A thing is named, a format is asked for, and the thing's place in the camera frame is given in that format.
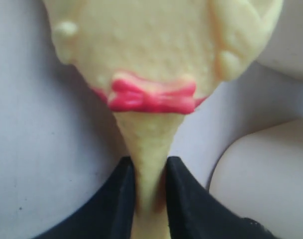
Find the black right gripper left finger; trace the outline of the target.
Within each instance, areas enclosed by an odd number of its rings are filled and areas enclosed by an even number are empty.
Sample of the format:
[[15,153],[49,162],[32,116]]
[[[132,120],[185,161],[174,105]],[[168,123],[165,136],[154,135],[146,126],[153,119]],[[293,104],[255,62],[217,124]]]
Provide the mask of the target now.
[[129,239],[135,207],[134,167],[123,157],[103,186],[39,239]]

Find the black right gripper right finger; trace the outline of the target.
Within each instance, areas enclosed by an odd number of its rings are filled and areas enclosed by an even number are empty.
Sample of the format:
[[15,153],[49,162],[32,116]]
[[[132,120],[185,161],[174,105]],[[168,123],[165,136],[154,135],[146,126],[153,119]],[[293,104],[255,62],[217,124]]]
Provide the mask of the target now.
[[217,201],[179,157],[166,163],[166,203],[173,239],[273,239],[263,225],[241,218]]

